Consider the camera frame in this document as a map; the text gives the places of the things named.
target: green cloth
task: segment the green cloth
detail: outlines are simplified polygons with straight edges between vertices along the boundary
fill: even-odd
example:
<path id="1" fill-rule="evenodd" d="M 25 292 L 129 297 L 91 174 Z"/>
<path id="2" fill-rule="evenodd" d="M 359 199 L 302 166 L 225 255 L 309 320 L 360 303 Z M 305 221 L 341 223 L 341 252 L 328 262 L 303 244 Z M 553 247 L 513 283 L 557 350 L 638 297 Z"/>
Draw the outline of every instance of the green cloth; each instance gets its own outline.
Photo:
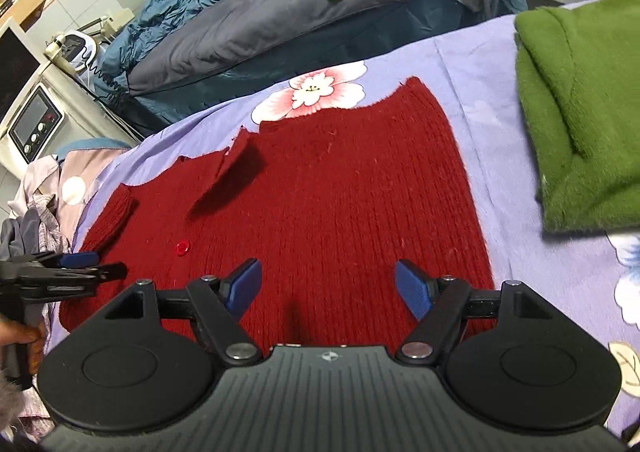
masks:
<path id="1" fill-rule="evenodd" d="M 549 232 L 640 225 L 640 0 L 515 19 Z"/>

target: red sweater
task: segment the red sweater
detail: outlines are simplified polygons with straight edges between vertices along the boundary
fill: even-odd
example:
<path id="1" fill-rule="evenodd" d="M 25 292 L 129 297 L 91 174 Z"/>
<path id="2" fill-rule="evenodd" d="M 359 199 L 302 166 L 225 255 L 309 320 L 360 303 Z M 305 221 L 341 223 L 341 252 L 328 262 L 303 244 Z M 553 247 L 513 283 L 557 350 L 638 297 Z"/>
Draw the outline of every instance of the red sweater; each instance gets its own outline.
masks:
<path id="1" fill-rule="evenodd" d="M 494 287 L 449 123 L 415 77 L 375 105 L 263 122 L 229 150 L 181 156 L 144 185 L 120 185 L 82 249 L 123 261 L 129 275 L 63 303 L 68 330 L 136 279 L 181 288 L 257 257 L 262 290 L 241 323 L 263 350 L 395 350 L 417 323 L 395 288 L 403 257 Z M 191 336 L 187 323 L 163 324 Z"/>

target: white polka dot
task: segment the white polka dot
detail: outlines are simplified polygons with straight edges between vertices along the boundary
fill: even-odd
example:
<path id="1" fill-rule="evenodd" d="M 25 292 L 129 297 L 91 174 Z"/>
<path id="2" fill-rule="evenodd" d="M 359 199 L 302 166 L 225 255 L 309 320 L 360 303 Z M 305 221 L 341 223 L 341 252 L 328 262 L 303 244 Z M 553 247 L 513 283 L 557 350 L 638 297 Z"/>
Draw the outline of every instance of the white polka dot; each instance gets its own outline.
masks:
<path id="1" fill-rule="evenodd" d="M 62 184 L 62 201 L 69 205 L 80 203 L 85 193 L 86 185 L 80 176 L 72 176 Z"/>

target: red button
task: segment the red button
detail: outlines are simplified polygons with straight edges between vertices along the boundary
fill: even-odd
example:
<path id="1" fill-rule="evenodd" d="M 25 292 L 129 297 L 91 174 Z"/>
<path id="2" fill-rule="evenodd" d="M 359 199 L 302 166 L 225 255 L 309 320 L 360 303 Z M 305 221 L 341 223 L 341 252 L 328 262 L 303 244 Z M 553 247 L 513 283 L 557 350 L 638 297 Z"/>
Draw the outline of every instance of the red button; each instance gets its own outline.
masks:
<path id="1" fill-rule="evenodd" d="M 175 253 L 178 254 L 179 257 L 182 257 L 189 251 L 189 242 L 188 241 L 180 241 L 175 246 Z"/>

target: gray ribbed panel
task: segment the gray ribbed panel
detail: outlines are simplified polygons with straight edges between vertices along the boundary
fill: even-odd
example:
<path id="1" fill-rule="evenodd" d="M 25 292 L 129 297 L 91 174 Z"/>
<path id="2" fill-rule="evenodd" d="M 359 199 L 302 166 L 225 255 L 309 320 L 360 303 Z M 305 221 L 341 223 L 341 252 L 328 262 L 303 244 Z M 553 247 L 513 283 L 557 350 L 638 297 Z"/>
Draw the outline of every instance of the gray ribbed panel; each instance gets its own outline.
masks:
<path id="1" fill-rule="evenodd" d="M 337 353 L 328 361 L 323 353 Z M 392 361 L 382 347 L 277 347 L 266 362 L 227 371 L 181 422 L 133 437 L 59 428 L 50 452 L 617 452 L 602 428 L 518 436 L 470 416 L 431 369 Z"/>

